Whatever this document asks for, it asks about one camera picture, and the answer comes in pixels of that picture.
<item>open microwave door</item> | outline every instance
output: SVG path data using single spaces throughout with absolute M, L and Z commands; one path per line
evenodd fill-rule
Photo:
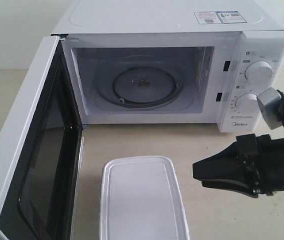
M 60 38 L 45 37 L 0 133 L 0 239 L 70 239 L 81 134 Z

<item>table surface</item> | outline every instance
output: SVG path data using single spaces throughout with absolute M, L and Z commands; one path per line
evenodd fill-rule
M 26 71 L 0 71 L 0 130 Z M 284 91 L 284 67 L 275 83 Z M 263 120 L 255 134 L 284 137 Z M 215 124 L 90 125 L 84 132 L 75 240 L 99 237 L 102 168 L 112 159 L 162 155 L 172 159 L 192 240 L 284 239 L 284 192 L 252 199 L 238 193 L 203 188 L 192 177 L 192 163 L 214 155 L 236 134 L 220 133 Z

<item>microwave oven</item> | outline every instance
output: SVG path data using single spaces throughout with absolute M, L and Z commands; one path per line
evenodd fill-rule
M 252 131 L 284 29 L 250 0 L 76 0 L 0 133 L 0 240 L 69 240 L 89 124 Z

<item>white plastic container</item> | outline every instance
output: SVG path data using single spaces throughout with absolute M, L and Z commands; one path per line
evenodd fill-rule
M 172 161 L 115 159 L 103 172 L 100 240 L 189 240 Z

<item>power level knob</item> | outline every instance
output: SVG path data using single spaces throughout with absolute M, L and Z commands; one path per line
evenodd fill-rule
M 252 93 L 240 96 L 235 106 L 241 114 L 252 114 L 259 111 L 256 95 Z
M 273 70 L 265 61 L 256 61 L 247 67 L 245 71 L 246 79 L 253 85 L 264 84 L 271 80 Z

